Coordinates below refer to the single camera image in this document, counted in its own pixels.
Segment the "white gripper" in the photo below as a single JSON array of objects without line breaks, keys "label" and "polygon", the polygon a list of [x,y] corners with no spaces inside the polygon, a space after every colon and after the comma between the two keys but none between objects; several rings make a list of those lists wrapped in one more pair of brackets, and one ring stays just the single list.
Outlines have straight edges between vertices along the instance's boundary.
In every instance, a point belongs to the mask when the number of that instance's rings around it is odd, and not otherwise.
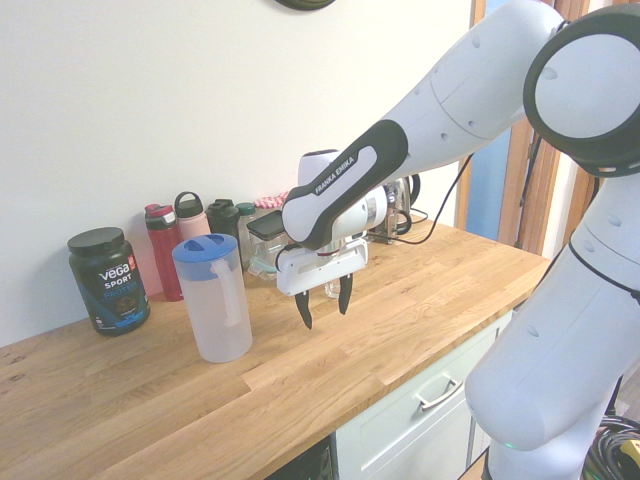
[{"label": "white gripper", "polygon": [[364,238],[352,240],[329,256],[304,247],[284,250],[277,260],[277,288],[287,296],[294,296],[296,307],[304,325],[311,329],[313,318],[309,309],[309,291],[339,279],[339,311],[347,313],[351,293],[352,275],[368,262],[368,243]]}]

